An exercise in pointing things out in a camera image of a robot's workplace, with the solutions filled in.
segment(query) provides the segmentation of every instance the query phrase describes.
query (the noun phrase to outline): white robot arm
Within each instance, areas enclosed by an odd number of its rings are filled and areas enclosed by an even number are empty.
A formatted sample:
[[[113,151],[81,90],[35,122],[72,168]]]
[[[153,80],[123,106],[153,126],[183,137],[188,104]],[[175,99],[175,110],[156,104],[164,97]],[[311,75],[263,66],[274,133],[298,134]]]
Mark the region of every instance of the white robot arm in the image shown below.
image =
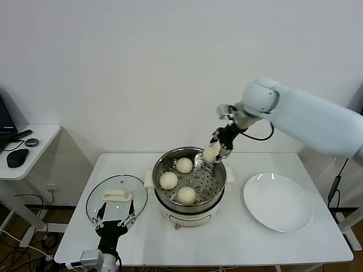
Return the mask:
[[[273,80],[257,78],[247,85],[241,102],[221,104],[218,113],[230,122],[210,141],[221,144],[216,161],[231,153],[239,133],[263,118],[321,153],[346,156],[363,165],[363,116]]]

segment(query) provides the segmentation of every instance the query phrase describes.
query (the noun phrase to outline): black cable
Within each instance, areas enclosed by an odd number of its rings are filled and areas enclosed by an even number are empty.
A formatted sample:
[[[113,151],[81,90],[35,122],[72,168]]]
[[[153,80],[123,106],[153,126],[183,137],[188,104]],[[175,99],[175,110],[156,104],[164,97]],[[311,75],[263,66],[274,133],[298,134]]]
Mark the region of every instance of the black cable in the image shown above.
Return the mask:
[[[34,196],[34,197],[37,197],[37,198],[39,198],[40,200],[41,200],[41,206],[42,206],[42,208],[40,209],[40,212],[39,212],[39,216],[40,216],[40,213],[41,213],[41,211],[42,211],[42,209],[43,209],[43,207],[44,207],[44,201],[43,201],[43,199],[42,199],[42,197],[41,196],[39,196],[39,195],[37,195],[37,194],[17,194],[17,195],[15,195],[14,197],[21,197],[21,196]],[[21,237],[20,237],[20,240],[23,238],[23,236],[25,235],[25,233],[28,231],[28,229],[29,228],[27,228],[25,231],[24,231],[24,233],[21,235]],[[17,244],[16,244],[16,246],[15,247],[13,247],[13,246],[10,246],[10,245],[8,245],[6,242],[4,242],[3,240],[1,240],[0,239],[0,241],[1,242],[3,242],[5,245],[7,245],[8,247],[10,247],[10,248],[13,248],[13,251],[11,252],[12,253],[12,256],[11,256],[11,265],[10,265],[10,267],[13,267],[15,264],[16,264],[16,262],[19,260],[19,259],[21,259],[22,257],[23,257],[23,255],[24,254],[27,254],[27,255],[29,255],[29,253],[27,253],[26,251],[28,250],[28,247],[26,247],[26,249],[24,250],[24,251],[17,251],[17,250],[20,250],[21,248],[19,247],[19,242],[17,242]],[[14,253],[16,253],[16,252],[18,252],[18,253],[21,253],[21,255],[16,259],[16,260],[14,260]]]
[[[242,134],[243,136],[246,136],[247,138],[252,139],[252,140],[256,140],[256,141],[267,141],[268,139],[270,139],[272,137],[273,133],[275,132],[275,128],[274,128],[274,126],[273,126],[272,123],[270,123],[270,126],[271,126],[271,133],[266,138],[255,138],[255,137],[252,137],[252,136],[247,135],[244,132],[241,132],[240,134]]]
[[[237,112],[237,108],[235,106],[229,105],[228,106],[228,112],[230,114],[232,114],[232,112]],[[234,121],[233,118],[231,118],[230,116],[228,116],[228,119],[231,120],[231,121]],[[270,122],[270,126],[271,126],[271,133],[266,138],[255,138],[255,137],[249,136],[248,134],[245,134],[244,132],[240,132],[240,134],[242,134],[243,136],[246,136],[247,138],[252,139],[252,140],[267,141],[269,138],[272,137],[273,133],[275,132],[275,127],[273,126],[273,124],[271,122]]]
[[[340,172],[339,172],[338,176],[340,176],[340,175],[341,175],[341,173],[342,173],[343,169],[345,168],[345,166],[346,166],[346,164],[347,164],[348,160],[349,160],[348,158],[345,160],[345,162],[344,162],[344,164],[343,164],[343,167],[341,168],[341,170],[340,170]]]
[[[339,202],[340,202],[340,190],[338,189],[338,186],[339,186],[339,183],[340,183],[340,180],[341,180],[341,173],[343,172],[345,166],[347,165],[348,160],[349,160],[349,158],[347,158],[345,160],[343,166],[341,167],[341,169],[339,171],[339,174],[335,177],[334,182],[333,182],[333,184],[332,184],[332,186],[330,188],[330,191],[329,191],[328,208],[330,207],[330,203],[331,203],[333,197],[335,196],[335,193],[338,191],[338,204],[337,204],[337,207],[335,209],[334,216],[336,214],[336,210],[339,207]]]
[[[40,196],[40,195],[37,195],[37,194],[16,194],[14,197],[22,197],[22,196],[33,196],[33,197],[37,197],[40,199],[41,201],[41,205],[44,206],[44,201],[43,201],[43,198]]]
[[[48,253],[49,250],[56,248],[57,244],[61,240],[61,236],[55,232],[45,236],[45,239],[41,241],[41,247]]]
[[[334,217],[336,215],[336,212],[337,212],[337,210],[339,208],[339,203],[340,203],[340,190],[339,189],[336,189],[336,191],[338,192],[338,202],[336,204],[336,208],[335,208],[335,211],[334,211]]]
[[[25,141],[24,140],[17,140],[17,142],[20,142],[20,144],[17,147],[15,147],[13,149],[4,149],[4,148],[1,147],[2,151],[7,151],[7,152],[14,151],[14,150],[18,149]]]

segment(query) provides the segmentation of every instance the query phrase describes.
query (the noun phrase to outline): white wall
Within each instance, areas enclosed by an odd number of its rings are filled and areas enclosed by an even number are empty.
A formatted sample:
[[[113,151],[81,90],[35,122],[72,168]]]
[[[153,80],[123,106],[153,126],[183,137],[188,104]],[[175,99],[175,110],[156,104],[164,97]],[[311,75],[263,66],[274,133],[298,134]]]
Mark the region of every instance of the white wall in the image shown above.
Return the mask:
[[[361,1],[0,2],[0,84],[30,123],[101,152],[205,146],[219,103],[265,74],[347,105],[363,75]],[[260,122],[251,134],[263,137]],[[236,151],[299,151],[277,132]]]

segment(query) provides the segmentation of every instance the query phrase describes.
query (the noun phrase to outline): cable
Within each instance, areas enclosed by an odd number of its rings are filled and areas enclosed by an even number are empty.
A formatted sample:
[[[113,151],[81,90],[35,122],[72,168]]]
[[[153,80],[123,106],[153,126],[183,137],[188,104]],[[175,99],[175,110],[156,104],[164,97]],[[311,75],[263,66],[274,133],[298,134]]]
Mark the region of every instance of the cable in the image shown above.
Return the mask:
[[[42,199],[42,197],[40,196],[40,195],[37,195],[37,194],[16,194],[14,197],[22,197],[22,196],[33,196],[33,197],[37,197],[37,198],[39,198],[40,199],[40,201],[41,201],[41,205],[42,206],[44,206],[44,201],[43,201],[43,199]]]
[[[334,211],[334,217],[336,215],[336,212],[337,212],[337,210],[339,208],[339,203],[340,203],[340,190],[339,189],[336,189],[336,191],[338,192],[338,202],[336,204],[336,208],[335,208],[335,211]]]
[[[39,198],[40,199],[40,201],[41,201],[41,205],[42,205],[42,208],[40,209],[40,211],[39,211],[39,216],[40,216],[40,213],[41,213],[41,211],[42,211],[42,209],[44,208],[44,201],[43,201],[43,198],[41,197],[41,196],[39,196],[39,195],[37,195],[37,194],[17,194],[17,195],[15,195],[14,197],[22,197],[22,196],[33,196],[33,197],[37,197],[37,198]],[[22,234],[22,236],[21,237],[23,237],[24,235],[25,235],[25,233],[27,232],[27,230],[28,229],[26,229],[25,230],[25,232]],[[0,242],[2,242],[3,244],[5,244],[5,245],[7,245],[9,248],[13,248],[13,249],[19,249],[19,247],[18,246],[11,246],[11,245],[9,245],[8,243],[6,243],[5,241],[3,241],[2,239],[0,239]]]
[[[228,112],[229,112],[229,114],[235,115],[235,113],[233,113],[232,111],[233,112],[237,112],[237,108],[235,106],[229,105],[228,106]],[[232,116],[228,116],[228,119],[234,122],[234,119],[233,119]],[[243,136],[246,136],[247,138],[252,139],[252,140],[256,140],[256,141],[267,141],[269,138],[272,137],[273,133],[275,132],[275,128],[274,128],[274,126],[273,126],[273,124],[271,122],[270,122],[270,126],[271,126],[271,133],[266,138],[255,138],[255,137],[249,136],[248,134],[245,134],[244,132],[240,132],[240,134],[242,134]]]
[[[30,259],[30,260],[28,260],[28,261],[26,261],[26,262],[23,262],[23,263],[20,263],[20,264],[18,264],[18,265],[15,265],[15,266],[13,266],[13,267],[10,267],[10,268],[8,268],[8,270],[10,270],[10,269],[14,269],[14,268],[17,268],[17,267],[22,267],[23,265],[26,265],[26,264],[28,264],[28,263],[31,263],[32,261],[35,261],[36,259],[39,259],[39,258],[43,258],[43,255],[40,255],[40,256],[37,256],[37,257],[34,257],[33,259]]]
[[[332,167],[332,165],[334,164],[334,162],[336,161],[336,158],[337,158],[337,156],[335,156],[334,157],[334,160],[329,164],[329,166],[327,167],[327,169],[325,169],[325,171],[323,172],[323,173],[321,173],[316,179],[315,179],[315,182],[317,182],[317,180],[319,179],[319,178],[321,178],[322,176],[324,176],[324,174],[326,173],[326,172],[328,172],[328,170],[330,169],[330,167]]]
[[[45,235],[44,238],[41,240],[41,247],[45,249],[48,253],[49,250],[56,248],[60,240],[61,237],[57,233],[50,233],[49,235]]]
[[[20,144],[17,147],[15,147],[13,149],[4,149],[4,148],[1,147],[2,151],[7,151],[7,152],[14,151],[14,150],[18,149],[25,141],[24,140],[17,140],[17,142],[20,142]]]
[[[347,162],[348,162],[349,158],[347,158],[343,164],[343,166],[341,167],[340,171],[339,171],[339,174],[335,177],[334,179],[334,182],[330,188],[330,191],[329,191],[329,195],[328,195],[328,208],[330,207],[330,203],[333,199],[333,197],[335,196],[335,193],[336,191],[339,191],[338,190],[338,185],[340,183],[340,180],[341,180],[341,173],[343,172]]]
[[[343,164],[343,167],[341,168],[341,170],[340,170],[340,172],[339,172],[338,176],[340,176],[340,175],[341,175],[341,173],[342,173],[342,171],[344,170],[344,168],[345,168],[345,166],[346,166],[346,164],[347,164],[348,160],[349,160],[349,158],[347,158],[347,159],[345,160],[345,162],[344,162],[344,164]]]
[[[270,122],[270,126],[271,126],[271,133],[266,138],[255,138],[255,137],[252,137],[252,136],[249,136],[249,135],[245,134],[244,132],[241,132],[240,134],[242,134],[243,136],[246,136],[247,138],[252,139],[252,140],[267,141],[269,138],[272,137],[273,133],[275,132],[275,128],[274,128],[274,126],[273,126],[273,124],[271,122]]]
[[[224,269],[224,270],[227,270],[227,269],[236,269],[236,268],[238,268],[239,266],[234,266],[234,267],[227,267],[227,268],[224,268],[223,266],[221,266],[221,269]],[[213,270],[213,271],[209,271],[209,272],[218,272],[219,271],[219,269],[217,269],[217,270]]]
[[[11,238],[15,239],[16,241],[18,241],[18,242],[20,242],[20,243],[22,242],[22,241],[20,241],[19,239],[17,239],[17,238],[15,238],[15,237],[13,237],[13,235],[11,235],[10,233],[8,233],[7,231],[4,231],[3,229],[0,229],[0,231],[2,231],[2,232],[4,232],[4,233],[8,234]],[[48,256],[48,257],[49,257],[49,258],[51,258],[51,259],[54,259],[52,256],[50,256],[50,255],[48,255],[48,254],[44,253],[43,251],[41,251],[41,250],[39,250],[39,249],[37,249],[37,248],[34,248],[34,247],[30,246],[30,245],[27,245],[27,247],[29,247],[29,248],[31,248],[31,249],[34,249],[34,250],[36,250],[36,251],[38,251],[38,252],[40,252],[40,253],[42,253],[42,254],[44,254],[44,255]]]

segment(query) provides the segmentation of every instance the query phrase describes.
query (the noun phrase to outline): table leg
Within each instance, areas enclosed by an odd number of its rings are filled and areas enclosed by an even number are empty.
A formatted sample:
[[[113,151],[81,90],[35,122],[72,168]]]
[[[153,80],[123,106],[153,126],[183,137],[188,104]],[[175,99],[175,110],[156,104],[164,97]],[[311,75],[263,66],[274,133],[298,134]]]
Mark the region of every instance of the table leg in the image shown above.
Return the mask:
[[[342,234],[344,234],[347,238],[352,249],[354,251],[362,250],[362,246],[360,245],[356,235],[351,228],[363,219],[363,207],[357,209],[347,218],[345,218],[341,212],[337,212],[335,217],[339,222],[338,227],[340,228]]]
[[[30,225],[36,228],[45,227],[45,223],[31,210],[26,208],[20,200],[14,197],[14,195],[14,192],[10,190],[4,182],[0,183],[0,198],[3,200],[3,204],[9,208],[9,210],[17,213]]]
[[[322,263],[315,263],[312,265],[299,265],[297,268],[294,268],[293,270],[291,270],[290,272],[311,272],[314,271],[315,269],[317,269],[318,267],[321,267],[323,264]]]
[[[39,211],[38,217],[40,219],[43,219],[45,217],[45,215],[47,214],[47,212],[48,212],[48,210]],[[48,231],[48,233],[50,233],[50,232],[65,233],[67,226],[68,226],[68,224],[59,224],[59,223],[46,223],[45,227],[43,227],[43,228],[36,228],[34,226],[30,226],[30,228],[27,230],[27,232],[23,236],[22,242],[20,243],[19,246],[21,248],[26,248],[30,244],[30,241],[32,240],[35,232],[37,232],[37,231],[40,231],[40,232]]]

